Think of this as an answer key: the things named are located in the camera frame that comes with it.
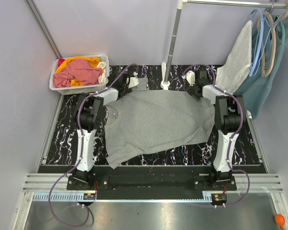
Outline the grey t shirt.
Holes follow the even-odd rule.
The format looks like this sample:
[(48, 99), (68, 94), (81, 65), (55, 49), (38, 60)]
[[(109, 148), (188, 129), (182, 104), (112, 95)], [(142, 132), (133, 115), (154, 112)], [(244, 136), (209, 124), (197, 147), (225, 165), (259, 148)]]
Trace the grey t shirt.
[(187, 92), (148, 90), (140, 78), (132, 92), (106, 105), (107, 162), (111, 168), (143, 154), (207, 142), (215, 109)]

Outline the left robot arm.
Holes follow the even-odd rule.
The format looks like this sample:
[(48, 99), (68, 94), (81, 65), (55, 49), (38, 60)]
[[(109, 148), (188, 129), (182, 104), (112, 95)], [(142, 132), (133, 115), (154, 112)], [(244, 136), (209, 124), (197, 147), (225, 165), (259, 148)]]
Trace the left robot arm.
[(101, 122), (104, 106), (130, 93), (139, 84), (138, 73), (118, 72), (110, 78), (109, 86), (99, 92), (81, 93), (74, 113), (78, 135), (77, 159), (72, 171), (73, 179), (90, 184), (94, 166), (94, 138)]

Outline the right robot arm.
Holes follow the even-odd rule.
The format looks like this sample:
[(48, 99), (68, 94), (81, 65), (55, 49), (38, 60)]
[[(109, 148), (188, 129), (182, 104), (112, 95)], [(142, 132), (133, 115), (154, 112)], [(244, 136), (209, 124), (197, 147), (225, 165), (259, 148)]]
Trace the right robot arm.
[(206, 184), (213, 188), (220, 188), (233, 181), (232, 157), (240, 129), (245, 122), (243, 97), (234, 96), (218, 88), (210, 81), (206, 71), (197, 74), (189, 70), (185, 76), (190, 84), (187, 89), (188, 94), (197, 101), (202, 98), (208, 99), (215, 108), (218, 144)]

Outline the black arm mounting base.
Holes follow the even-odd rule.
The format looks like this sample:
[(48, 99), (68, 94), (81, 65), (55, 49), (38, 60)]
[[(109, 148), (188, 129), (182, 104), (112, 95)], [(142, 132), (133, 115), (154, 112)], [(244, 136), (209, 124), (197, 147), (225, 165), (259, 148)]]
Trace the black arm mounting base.
[(68, 190), (97, 190), (97, 199), (124, 201), (196, 200), (204, 192), (237, 190), (234, 177), (211, 184), (211, 166), (95, 166), (87, 174), (88, 183), (68, 177)]

